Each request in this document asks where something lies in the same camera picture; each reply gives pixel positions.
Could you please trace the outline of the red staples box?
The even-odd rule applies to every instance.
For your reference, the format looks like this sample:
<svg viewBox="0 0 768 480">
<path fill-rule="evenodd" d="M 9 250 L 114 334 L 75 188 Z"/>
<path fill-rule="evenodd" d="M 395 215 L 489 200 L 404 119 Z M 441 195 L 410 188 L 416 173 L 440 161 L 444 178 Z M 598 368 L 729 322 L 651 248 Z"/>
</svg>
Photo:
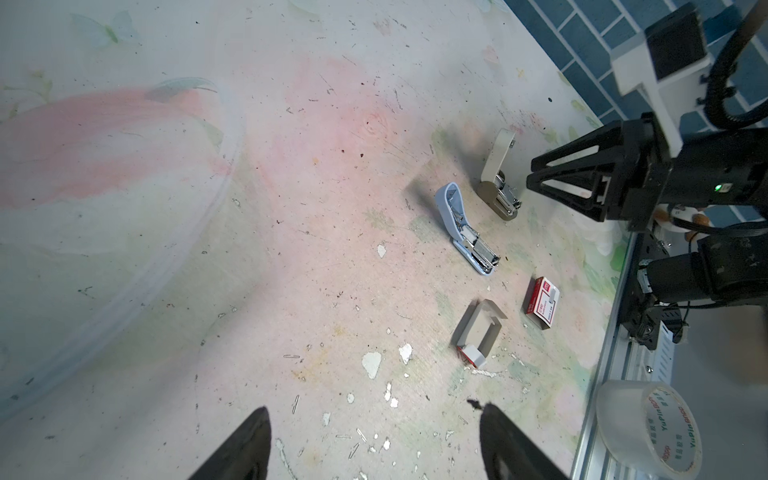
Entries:
<svg viewBox="0 0 768 480">
<path fill-rule="evenodd" d="M 545 276 L 538 277 L 533 283 L 525 306 L 525 314 L 537 319 L 544 329 L 551 328 L 560 296 L 560 289 L 551 280 Z"/>
</svg>

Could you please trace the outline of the staples tray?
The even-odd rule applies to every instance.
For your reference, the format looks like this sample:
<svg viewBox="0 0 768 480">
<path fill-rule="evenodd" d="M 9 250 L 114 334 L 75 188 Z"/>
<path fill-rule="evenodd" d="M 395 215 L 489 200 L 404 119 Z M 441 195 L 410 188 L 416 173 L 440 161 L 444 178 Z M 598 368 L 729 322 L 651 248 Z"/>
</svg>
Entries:
<svg viewBox="0 0 768 480">
<path fill-rule="evenodd" d="M 476 369 L 482 369 L 508 317 L 489 299 L 475 300 L 459 321 L 450 344 Z"/>
</svg>

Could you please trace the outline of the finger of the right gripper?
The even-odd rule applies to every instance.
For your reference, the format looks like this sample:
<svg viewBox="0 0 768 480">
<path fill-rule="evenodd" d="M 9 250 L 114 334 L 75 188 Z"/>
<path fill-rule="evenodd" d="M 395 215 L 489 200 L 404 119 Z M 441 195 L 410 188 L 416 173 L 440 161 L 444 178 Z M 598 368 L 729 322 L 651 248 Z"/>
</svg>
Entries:
<svg viewBox="0 0 768 480">
<path fill-rule="evenodd" d="M 530 180 L 630 178 L 626 128 L 612 122 L 531 161 Z"/>
<path fill-rule="evenodd" d="M 526 187 L 596 222 L 621 220 L 620 197 L 609 175 L 536 172 L 527 176 Z"/>
</svg>

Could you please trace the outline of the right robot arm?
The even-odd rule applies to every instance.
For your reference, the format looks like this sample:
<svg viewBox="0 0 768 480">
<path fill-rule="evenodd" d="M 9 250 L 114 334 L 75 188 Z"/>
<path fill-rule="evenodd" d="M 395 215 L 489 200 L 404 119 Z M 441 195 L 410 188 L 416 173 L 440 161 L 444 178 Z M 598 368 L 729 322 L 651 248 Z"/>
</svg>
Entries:
<svg viewBox="0 0 768 480">
<path fill-rule="evenodd" d="M 619 91 L 642 92 L 650 111 L 531 163 L 529 190 L 594 221 L 620 220 L 641 232 L 665 207 L 668 224 L 698 235 L 694 252 L 639 270 L 639 283 L 661 302 L 715 308 L 767 295 L 765 222 L 709 227 L 675 214 L 678 207 L 767 205 L 767 108 L 734 114 L 726 106 L 736 63 L 766 20 L 759 1 L 712 56 L 696 7 L 681 6 L 611 53 Z"/>
</svg>

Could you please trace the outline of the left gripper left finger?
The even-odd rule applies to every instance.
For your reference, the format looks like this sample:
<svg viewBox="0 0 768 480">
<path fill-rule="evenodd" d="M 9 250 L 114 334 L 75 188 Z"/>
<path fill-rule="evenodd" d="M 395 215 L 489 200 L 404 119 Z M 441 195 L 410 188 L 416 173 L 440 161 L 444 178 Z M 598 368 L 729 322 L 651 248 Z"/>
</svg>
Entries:
<svg viewBox="0 0 768 480">
<path fill-rule="evenodd" d="M 190 480 L 266 479 L 271 451 L 271 423 L 265 406 L 254 410 Z"/>
</svg>

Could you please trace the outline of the olive grey stapler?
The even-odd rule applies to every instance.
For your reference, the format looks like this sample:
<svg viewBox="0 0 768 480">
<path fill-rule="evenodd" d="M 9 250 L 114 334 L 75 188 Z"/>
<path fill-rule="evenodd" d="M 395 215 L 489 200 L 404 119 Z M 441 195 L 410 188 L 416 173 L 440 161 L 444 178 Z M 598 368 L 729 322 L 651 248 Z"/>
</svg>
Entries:
<svg viewBox="0 0 768 480">
<path fill-rule="evenodd" d="M 515 145 L 515 133 L 501 129 L 481 172 L 476 188 L 478 196 L 504 221 L 511 221 L 518 215 L 521 202 L 507 183 L 502 165 Z"/>
</svg>

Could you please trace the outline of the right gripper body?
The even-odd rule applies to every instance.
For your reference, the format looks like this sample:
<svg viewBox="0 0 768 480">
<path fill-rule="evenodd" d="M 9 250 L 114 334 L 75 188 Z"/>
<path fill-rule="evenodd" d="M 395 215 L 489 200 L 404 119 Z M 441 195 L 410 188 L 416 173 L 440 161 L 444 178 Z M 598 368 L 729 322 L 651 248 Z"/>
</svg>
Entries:
<svg viewBox="0 0 768 480">
<path fill-rule="evenodd" d="M 765 128 L 689 135 L 672 156 L 652 114 L 620 126 L 626 162 L 620 219 L 628 230 L 644 230 L 659 204 L 767 207 Z"/>
</svg>

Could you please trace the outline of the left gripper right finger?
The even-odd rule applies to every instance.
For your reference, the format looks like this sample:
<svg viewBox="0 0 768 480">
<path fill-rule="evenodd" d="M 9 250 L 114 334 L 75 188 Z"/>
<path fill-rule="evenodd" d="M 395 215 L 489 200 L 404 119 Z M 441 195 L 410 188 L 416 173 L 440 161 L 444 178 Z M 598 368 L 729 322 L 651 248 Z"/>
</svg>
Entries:
<svg viewBox="0 0 768 480">
<path fill-rule="evenodd" d="M 490 480 L 567 480 L 568 476 L 496 405 L 483 406 L 480 447 Z"/>
</svg>

